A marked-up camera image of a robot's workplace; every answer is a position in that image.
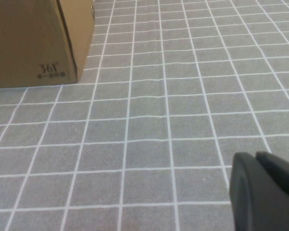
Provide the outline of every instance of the black object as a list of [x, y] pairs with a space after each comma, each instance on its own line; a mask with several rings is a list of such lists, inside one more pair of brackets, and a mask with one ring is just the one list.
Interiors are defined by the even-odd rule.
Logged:
[[289, 231], [289, 163], [266, 152], [236, 153], [230, 198], [236, 231]]

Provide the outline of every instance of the black plastic part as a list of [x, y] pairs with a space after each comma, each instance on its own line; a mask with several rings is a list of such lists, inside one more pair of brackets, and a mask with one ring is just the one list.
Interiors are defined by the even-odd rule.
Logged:
[[230, 198], [236, 231], [289, 231], [289, 195], [248, 153], [235, 154]]

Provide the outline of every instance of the floor mat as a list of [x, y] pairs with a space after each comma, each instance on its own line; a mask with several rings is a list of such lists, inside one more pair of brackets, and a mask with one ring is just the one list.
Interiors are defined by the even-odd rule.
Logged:
[[234, 230], [234, 153], [289, 161], [289, 0], [95, 6], [78, 84], [0, 90], [0, 230]]

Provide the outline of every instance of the cardboard box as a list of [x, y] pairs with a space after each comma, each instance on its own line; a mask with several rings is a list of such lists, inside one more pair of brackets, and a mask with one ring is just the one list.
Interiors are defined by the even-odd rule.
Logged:
[[0, 88], [77, 82], [94, 24], [93, 0], [0, 0]]

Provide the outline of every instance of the gray tile floor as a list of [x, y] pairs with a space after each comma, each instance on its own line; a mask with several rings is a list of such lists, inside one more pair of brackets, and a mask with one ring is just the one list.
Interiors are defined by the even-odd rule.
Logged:
[[289, 0], [95, 2], [79, 84], [0, 90], [0, 230], [233, 230], [233, 154], [289, 160]]

